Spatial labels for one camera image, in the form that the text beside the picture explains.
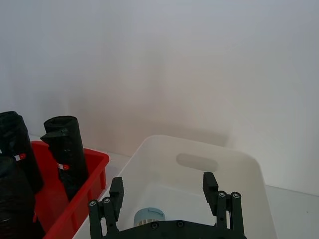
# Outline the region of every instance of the black plastic bag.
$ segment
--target black plastic bag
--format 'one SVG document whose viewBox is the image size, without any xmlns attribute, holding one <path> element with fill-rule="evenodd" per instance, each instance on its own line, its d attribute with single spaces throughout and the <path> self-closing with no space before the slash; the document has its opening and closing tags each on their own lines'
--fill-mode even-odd
<svg viewBox="0 0 319 239">
<path fill-rule="evenodd" d="M 88 178 L 78 120 L 73 116 L 54 117 L 44 127 L 47 134 L 41 139 L 49 145 L 59 179 L 71 201 Z"/>
<path fill-rule="evenodd" d="M 0 156 L 0 238 L 43 238 L 45 232 L 34 207 L 34 194 L 24 172 L 13 157 Z"/>
<path fill-rule="evenodd" d="M 15 157 L 34 193 L 41 190 L 43 180 L 32 151 L 28 130 L 22 116 L 14 111 L 0 114 L 0 152 L 2 155 Z"/>
</svg>

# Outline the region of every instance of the white wall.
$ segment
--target white wall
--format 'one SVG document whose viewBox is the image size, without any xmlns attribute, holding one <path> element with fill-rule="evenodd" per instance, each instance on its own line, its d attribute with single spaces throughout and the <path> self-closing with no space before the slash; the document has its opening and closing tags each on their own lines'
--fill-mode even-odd
<svg viewBox="0 0 319 239">
<path fill-rule="evenodd" d="M 0 57 L 32 134 L 70 114 L 86 146 L 126 155 L 152 134 L 231 146 L 267 184 L 319 195 L 318 11 L 316 0 L 1 1 Z"/>
</svg>

